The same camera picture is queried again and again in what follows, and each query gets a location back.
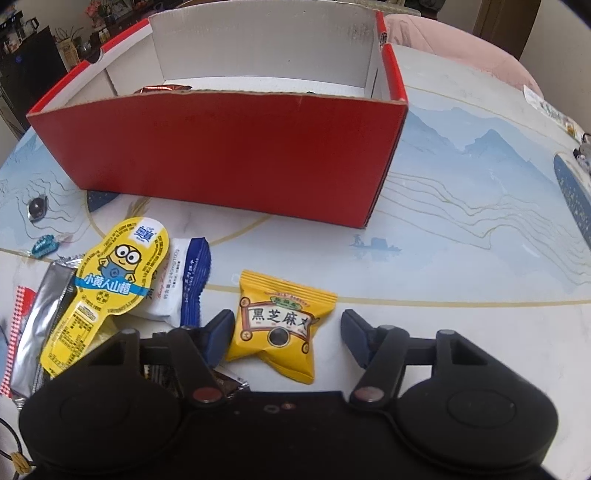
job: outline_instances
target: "table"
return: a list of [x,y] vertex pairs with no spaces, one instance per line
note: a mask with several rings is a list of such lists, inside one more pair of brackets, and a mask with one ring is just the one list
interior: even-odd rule
[[[411,109],[366,230],[82,192],[29,131],[0,169],[0,320],[11,315],[16,286],[36,289],[47,268],[22,253],[40,235],[68,234],[58,253],[76,255],[123,218],[147,215],[171,236],[209,240],[204,319],[236,309],[244,269],[339,295],[314,338],[316,382],[298,384],[255,358],[231,363],[253,389],[348,395],[362,371],[340,341],[347,308],[375,326],[398,325],[413,336],[454,329],[554,401],[560,426],[544,465],[558,478],[586,479],[591,253],[553,168],[555,155],[578,168],[571,159],[576,143],[513,87],[417,50],[395,52]],[[50,198],[50,211],[32,225],[25,208],[40,193]],[[143,335],[164,327],[132,316],[118,325]],[[428,370],[408,368],[402,390]]]

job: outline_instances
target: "mountain illustration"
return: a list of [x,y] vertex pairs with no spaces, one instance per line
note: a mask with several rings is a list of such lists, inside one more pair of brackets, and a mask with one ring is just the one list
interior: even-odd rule
[[450,110],[413,110],[416,116],[435,129],[439,135],[448,138],[460,151],[474,143],[476,138],[481,138],[488,131],[494,130],[523,160],[533,163],[548,179],[555,179],[552,155],[548,153],[548,148],[552,147],[528,141],[519,128],[502,118],[476,116],[457,106]]
[[[417,170],[426,177],[449,179],[453,183],[464,177],[467,182],[459,187],[458,193],[481,197],[483,203],[497,201],[509,192],[524,201],[532,201],[540,197],[532,191],[533,186],[536,191],[545,191],[542,197],[551,197],[553,201],[562,197],[558,183],[519,155],[496,129],[487,129],[482,136],[460,149],[418,115],[409,112],[391,171]],[[475,184],[478,193],[473,191]]]
[[482,137],[474,140],[473,144],[464,149],[463,154],[468,155],[473,161],[482,163],[503,181],[516,184],[517,189],[523,188],[524,185],[520,182],[524,179],[522,177],[525,177],[528,181],[539,181],[554,194],[559,193],[558,185],[543,175],[533,163],[524,160],[496,130],[490,129]]

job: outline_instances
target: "yellow snack packet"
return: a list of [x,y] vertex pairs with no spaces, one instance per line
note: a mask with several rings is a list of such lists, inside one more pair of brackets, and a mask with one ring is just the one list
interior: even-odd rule
[[135,217],[84,256],[76,271],[76,297],[41,353],[41,365],[52,377],[84,355],[109,315],[126,313],[144,299],[167,251],[162,223]]
[[337,295],[245,270],[240,305],[226,359],[258,355],[280,374],[314,381],[312,337]]

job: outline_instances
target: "open box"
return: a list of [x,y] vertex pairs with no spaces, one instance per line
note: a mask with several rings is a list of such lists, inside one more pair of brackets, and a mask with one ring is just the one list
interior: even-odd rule
[[[232,0],[153,15],[28,119],[81,188],[367,225],[408,101],[383,14]],[[146,85],[189,92],[134,95]]]

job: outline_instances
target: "blue candy wrapper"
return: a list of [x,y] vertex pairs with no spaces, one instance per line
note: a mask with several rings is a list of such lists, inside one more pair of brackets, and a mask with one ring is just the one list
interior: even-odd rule
[[204,238],[171,238],[168,254],[152,281],[154,288],[131,313],[173,327],[198,327],[199,297],[211,264],[209,244]]

